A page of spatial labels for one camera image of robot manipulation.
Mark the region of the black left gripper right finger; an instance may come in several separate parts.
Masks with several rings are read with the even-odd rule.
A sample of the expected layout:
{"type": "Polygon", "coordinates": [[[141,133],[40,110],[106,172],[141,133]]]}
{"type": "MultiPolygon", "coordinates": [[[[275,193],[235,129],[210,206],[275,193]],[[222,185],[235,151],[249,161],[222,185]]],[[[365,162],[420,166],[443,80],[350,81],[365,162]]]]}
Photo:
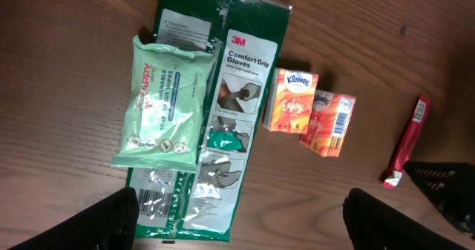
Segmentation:
{"type": "Polygon", "coordinates": [[[343,219],[354,249],[466,250],[360,188],[345,198],[343,219]]]}

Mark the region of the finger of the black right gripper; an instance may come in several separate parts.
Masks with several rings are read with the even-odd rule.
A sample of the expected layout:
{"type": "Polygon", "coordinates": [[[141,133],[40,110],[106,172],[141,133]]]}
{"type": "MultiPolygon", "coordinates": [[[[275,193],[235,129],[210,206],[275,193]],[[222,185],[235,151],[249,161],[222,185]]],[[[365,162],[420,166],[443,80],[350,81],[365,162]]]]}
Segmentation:
{"type": "Polygon", "coordinates": [[[474,165],[407,161],[403,169],[453,227],[474,233],[474,165]]]}

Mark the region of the red sachet stick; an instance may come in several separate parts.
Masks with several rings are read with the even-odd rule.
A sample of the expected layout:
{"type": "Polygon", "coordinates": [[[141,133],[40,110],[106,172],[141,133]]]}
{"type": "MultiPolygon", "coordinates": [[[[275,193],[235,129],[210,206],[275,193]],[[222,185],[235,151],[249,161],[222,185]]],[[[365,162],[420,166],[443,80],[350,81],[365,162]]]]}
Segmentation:
{"type": "Polygon", "coordinates": [[[408,124],[402,134],[402,138],[396,147],[396,152],[387,170],[387,177],[382,186],[387,189],[395,188],[404,172],[404,164],[409,160],[410,155],[419,139],[425,121],[428,117],[430,100],[425,96],[420,96],[413,108],[408,124]]]}

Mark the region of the narrow orange tissue box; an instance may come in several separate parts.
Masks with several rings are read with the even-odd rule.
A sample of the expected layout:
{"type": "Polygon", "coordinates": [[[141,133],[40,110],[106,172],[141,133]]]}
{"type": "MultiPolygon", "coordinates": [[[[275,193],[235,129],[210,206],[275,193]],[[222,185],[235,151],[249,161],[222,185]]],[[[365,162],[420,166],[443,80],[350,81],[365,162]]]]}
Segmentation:
{"type": "Polygon", "coordinates": [[[322,157],[338,157],[355,103],[354,96],[317,90],[300,143],[322,157]]]}

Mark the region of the orange Kleenex tissue box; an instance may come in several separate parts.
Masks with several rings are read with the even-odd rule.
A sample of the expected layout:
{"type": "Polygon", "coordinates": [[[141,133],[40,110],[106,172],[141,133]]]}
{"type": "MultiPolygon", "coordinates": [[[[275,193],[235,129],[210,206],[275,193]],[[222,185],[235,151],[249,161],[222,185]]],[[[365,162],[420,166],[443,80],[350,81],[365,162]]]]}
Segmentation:
{"type": "Polygon", "coordinates": [[[266,101],[263,126],[269,131],[305,134],[317,83],[317,74],[276,68],[266,101]]]}

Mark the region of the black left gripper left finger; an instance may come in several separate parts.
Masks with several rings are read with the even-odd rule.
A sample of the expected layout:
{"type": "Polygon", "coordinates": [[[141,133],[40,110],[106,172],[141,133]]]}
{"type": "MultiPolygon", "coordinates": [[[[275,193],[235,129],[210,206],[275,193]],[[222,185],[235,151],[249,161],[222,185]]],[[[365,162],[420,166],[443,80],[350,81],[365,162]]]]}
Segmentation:
{"type": "Polygon", "coordinates": [[[131,250],[138,217],[136,191],[124,187],[9,250],[131,250]]]}

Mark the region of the light teal wipes pack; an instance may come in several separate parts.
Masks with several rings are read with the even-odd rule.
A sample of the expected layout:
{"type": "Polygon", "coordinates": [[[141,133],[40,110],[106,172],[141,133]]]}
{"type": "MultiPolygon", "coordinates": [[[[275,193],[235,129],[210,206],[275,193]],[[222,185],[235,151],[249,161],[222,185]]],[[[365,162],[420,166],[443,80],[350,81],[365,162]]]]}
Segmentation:
{"type": "Polygon", "coordinates": [[[131,96],[113,166],[194,173],[214,56],[133,38],[131,96]]]}

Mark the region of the green 3M gloves pack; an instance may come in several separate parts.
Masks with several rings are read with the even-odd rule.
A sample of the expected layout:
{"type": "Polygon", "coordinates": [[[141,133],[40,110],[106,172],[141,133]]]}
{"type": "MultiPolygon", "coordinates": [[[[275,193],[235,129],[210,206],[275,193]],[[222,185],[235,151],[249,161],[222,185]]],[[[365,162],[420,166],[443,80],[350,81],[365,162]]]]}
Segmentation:
{"type": "Polygon", "coordinates": [[[128,168],[138,238],[227,241],[292,8],[278,0],[160,0],[149,43],[214,56],[197,169],[128,168]]]}

